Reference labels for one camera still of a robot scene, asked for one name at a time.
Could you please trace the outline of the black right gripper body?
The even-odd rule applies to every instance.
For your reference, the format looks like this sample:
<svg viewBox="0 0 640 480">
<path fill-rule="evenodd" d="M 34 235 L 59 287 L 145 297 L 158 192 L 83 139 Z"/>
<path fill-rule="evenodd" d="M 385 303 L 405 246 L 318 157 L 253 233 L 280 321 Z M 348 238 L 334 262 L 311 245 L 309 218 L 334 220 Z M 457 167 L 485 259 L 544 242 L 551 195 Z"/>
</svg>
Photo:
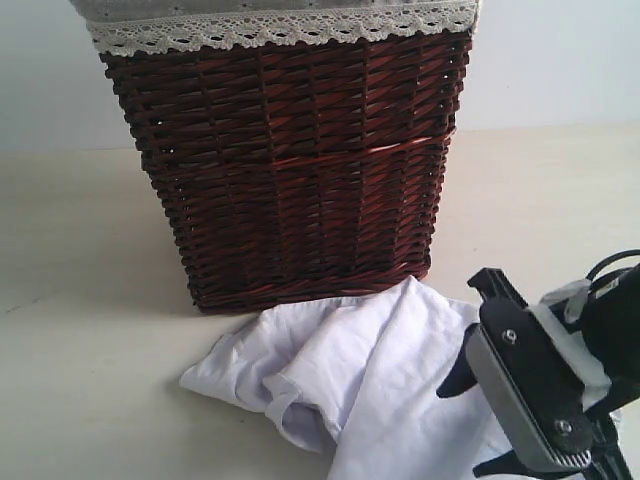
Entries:
<svg viewBox="0 0 640 480">
<path fill-rule="evenodd" d="M 527 303 L 499 269 L 468 282 L 483 299 L 467 329 L 467 385 L 510 442 L 477 478 L 629 479 L 612 414 L 639 398 L 639 270 L 585 278 Z"/>
</svg>

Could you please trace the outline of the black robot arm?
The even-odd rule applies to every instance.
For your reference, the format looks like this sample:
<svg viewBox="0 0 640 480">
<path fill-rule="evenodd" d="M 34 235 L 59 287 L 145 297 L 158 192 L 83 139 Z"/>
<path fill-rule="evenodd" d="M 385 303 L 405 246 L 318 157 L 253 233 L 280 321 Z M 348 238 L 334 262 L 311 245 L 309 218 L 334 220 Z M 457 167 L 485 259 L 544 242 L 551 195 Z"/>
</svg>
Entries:
<svg viewBox="0 0 640 480">
<path fill-rule="evenodd" d="M 510 443 L 474 476 L 631 478 L 613 414 L 639 398 L 639 269 L 536 304 L 498 270 L 469 283 L 484 302 L 465 360 Z"/>
</svg>

